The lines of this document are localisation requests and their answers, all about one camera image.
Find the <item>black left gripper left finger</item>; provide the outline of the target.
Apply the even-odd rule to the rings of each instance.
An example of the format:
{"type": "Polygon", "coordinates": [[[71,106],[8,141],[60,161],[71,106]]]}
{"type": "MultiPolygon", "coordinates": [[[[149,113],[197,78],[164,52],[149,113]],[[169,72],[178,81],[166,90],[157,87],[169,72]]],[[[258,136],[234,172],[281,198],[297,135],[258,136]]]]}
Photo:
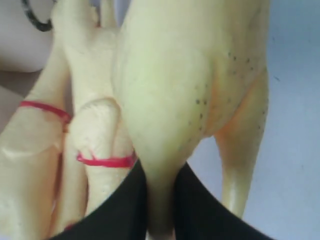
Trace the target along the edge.
{"type": "Polygon", "coordinates": [[[147,186],[140,161],[116,191],[87,217],[52,240],[144,240],[147,186]]]}

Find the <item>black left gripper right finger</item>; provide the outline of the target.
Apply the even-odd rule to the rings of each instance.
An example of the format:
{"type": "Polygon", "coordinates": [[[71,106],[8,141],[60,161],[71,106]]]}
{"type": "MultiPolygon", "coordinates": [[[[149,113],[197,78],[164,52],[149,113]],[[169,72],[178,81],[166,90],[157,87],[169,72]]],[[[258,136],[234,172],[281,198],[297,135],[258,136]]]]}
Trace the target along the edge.
{"type": "Polygon", "coordinates": [[[177,240],[270,240],[227,210],[186,163],[174,185],[174,228],[177,240]]]}

